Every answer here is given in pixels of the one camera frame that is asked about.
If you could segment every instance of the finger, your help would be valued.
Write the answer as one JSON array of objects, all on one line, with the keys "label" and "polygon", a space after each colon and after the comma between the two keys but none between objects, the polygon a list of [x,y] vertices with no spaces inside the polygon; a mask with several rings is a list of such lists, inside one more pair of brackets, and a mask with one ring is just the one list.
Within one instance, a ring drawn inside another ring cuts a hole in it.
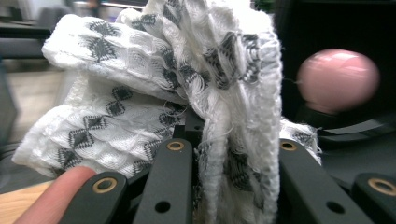
[{"label": "finger", "polygon": [[73,196],[94,175],[95,171],[88,167],[70,169],[59,176],[15,223],[58,223]]}]

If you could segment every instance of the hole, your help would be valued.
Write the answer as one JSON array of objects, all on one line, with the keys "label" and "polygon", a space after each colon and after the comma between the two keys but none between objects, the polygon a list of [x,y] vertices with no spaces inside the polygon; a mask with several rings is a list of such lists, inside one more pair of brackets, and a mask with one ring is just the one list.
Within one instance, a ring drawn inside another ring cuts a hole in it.
[{"label": "hole", "polygon": [[391,187],[391,186],[389,186],[389,185],[387,185],[387,184],[385,184],[385,183],[382,183],[382,182],[376,183],[376,186],[377,186],[379,189],[382,189],[382,190],[385,190],[385,191],[392,191],[392,187]]},{"label": "hole", "polygon": [[327,202],[326,203],[327,207],[332,210],[334,213],[338,213],[338,214],[344,214],[345,213],[345,209],[343,206],[341,206],[339,203],[335,203],[335,202]]},{"label": "hole", "polygon": [[166,145],[166,147],[169,150],[178,151],[178,150],[183,149],[184,144],[182,142],[170,142],[170,143],[168,143],[168,145]]},{"label": "hole", "polygon": [[117,186],[117,180],[113,177],[102,178],[93,184],[92,189],[95,193],[107,193]]},{"label": "hole", "polygon": [[171,204],[169,202],[160,202],[155,205],[155,211],[158,213],[165,213],[171,209]]},{"label": "hole", "polygon": [[384,179],[371,178],[369,185],[373,189],[389,196],[396,196],[396,186]]},{"label": "hole", "polygon": [[290,143],[284,143],[282,146],[285,148],[293,148],[293,145]]},{"label": "hole", "polygon": [[282,147],[284,150],[287,151],[294,151],[295,149],[297,149],[297,147],[293,143],[289,143],[289,142],[280,143],[280,147]]},{"label": "hole", "polygon": [[172,143],[170,147],[180,147],[180,143]]}]

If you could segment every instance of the table surface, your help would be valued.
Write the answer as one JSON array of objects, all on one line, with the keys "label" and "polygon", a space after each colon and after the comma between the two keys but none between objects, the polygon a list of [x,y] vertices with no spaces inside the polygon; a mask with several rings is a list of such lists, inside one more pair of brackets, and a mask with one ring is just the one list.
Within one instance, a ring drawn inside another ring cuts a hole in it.
[{"label": "table surface", "polygon": [[51,184],[45,182],[26,189],[0,194],[0,223],[13,223]]}]

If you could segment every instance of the lace fabric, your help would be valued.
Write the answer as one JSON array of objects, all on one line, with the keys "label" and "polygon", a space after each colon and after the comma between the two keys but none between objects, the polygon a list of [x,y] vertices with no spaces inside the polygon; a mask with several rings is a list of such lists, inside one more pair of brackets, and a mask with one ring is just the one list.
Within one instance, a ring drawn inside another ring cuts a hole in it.
[{"label": "lace fabric", "polygon": [[271,18],[249,1],[150,0],[116,23],[67,15],[43,52],[80,72],[13,158],[45,175],[86,165],[133,176],[189,104],[205,121],[195,221],[273,223],[279,133],[317,153],[315,132],[281,125],[280,44]]}]

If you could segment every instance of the pink ball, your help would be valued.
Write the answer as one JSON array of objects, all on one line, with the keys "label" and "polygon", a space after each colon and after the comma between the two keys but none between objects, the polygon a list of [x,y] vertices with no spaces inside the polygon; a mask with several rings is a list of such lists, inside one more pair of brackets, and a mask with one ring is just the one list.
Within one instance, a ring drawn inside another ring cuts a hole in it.
[{"label": "pink ball", "polygon": [[297,79],[306,106],[336,114],[369,100],[378,87],[379,73],[362,54],[325,49],[303,62]]}]

